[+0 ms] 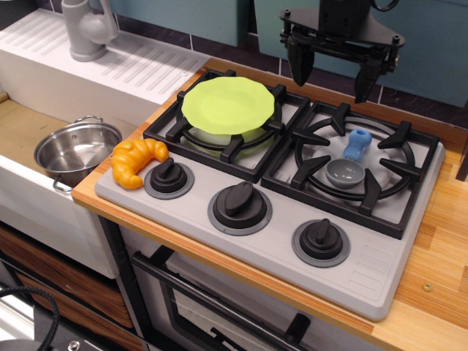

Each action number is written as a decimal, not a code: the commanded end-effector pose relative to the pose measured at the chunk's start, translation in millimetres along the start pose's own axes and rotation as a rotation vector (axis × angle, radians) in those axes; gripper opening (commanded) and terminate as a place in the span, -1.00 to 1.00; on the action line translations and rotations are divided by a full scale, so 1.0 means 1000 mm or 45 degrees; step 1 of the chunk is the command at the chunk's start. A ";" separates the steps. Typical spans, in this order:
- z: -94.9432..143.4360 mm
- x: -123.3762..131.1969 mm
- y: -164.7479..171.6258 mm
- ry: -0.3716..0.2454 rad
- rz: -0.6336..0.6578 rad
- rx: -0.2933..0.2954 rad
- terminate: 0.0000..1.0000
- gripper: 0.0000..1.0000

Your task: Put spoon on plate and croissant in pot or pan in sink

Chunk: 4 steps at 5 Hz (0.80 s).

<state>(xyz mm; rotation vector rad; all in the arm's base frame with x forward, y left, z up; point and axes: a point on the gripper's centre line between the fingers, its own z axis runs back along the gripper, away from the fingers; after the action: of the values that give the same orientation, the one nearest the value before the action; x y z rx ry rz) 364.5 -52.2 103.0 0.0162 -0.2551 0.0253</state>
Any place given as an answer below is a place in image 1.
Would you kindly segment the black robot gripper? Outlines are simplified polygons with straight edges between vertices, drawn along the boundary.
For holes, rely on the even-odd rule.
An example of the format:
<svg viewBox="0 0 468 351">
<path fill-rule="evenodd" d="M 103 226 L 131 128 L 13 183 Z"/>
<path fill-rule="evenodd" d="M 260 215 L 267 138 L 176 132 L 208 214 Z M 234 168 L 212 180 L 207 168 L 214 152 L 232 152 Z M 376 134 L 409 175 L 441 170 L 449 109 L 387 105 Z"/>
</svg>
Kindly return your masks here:
<svg viewBox="0 0 468 351">
<path fill-rule="evenodd" d="M 371 10 L 388 12 L 398 4 L 389 1 L 320 1 L 317 8 L 281 11 L 281 43 L 287 49 L 292 78 L 298 86 L 309 79 L 314 55 L 359 63 L 355 103 L 366 102 L 383 69 L 395 69 L 404 38 L 385 27 Z"/>
</svg>

